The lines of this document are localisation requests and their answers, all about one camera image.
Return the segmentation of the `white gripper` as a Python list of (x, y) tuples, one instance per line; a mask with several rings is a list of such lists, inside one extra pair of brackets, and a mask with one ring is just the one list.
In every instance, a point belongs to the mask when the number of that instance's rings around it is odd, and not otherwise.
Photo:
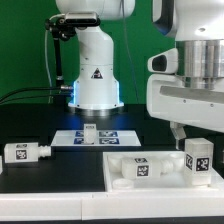
[(214, 90), (192, 89), (174, 75), (153, 74), (147, 83), (146, 105), (151, 117), (171, 121), (177, 150), (184, 146), (184, 124), (224, 133), (223, 81)]

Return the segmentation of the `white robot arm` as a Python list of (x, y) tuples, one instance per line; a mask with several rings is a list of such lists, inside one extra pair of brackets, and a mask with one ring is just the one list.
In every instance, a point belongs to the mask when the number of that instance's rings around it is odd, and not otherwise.
[[(64, 25), (80, 46), (80, 75), (69, 106), (103, 115), (123, 106), (113, 75), (113, 40), (102, 20), (128, 17), (135, 0), (56, 0)], [(152, 22), (175, 47), (148, 60), (147, 110), (170, 122), (176, 139), (183, 127), (224, 133), (224, 0), (152, 0)]]

